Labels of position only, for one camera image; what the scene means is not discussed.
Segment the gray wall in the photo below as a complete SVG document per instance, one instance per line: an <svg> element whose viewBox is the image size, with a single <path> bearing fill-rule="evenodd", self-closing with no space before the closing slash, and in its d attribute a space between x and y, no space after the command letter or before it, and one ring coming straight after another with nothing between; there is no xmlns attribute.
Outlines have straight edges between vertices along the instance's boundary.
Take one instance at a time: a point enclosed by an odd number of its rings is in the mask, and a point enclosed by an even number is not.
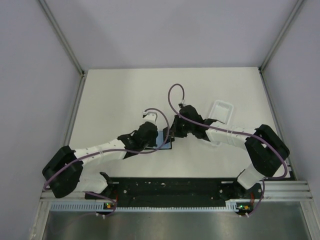
<svg viewBox="0 0 320 240"><path fill-rule="evenodd" d="M265 76L298 176L320 210L320 1L307 0Z"/></svg>
<svg viewBox="0 0 320 240"><path fill-rule="evenodd" d="M90 68L259 66L297 0L47 0Z"/></svg>
<svg viewBox="0 0 320 240"><path fill-rule="evenodd" d="M79 76L35 0L0 1L0 239L25 240Z"/></svg>

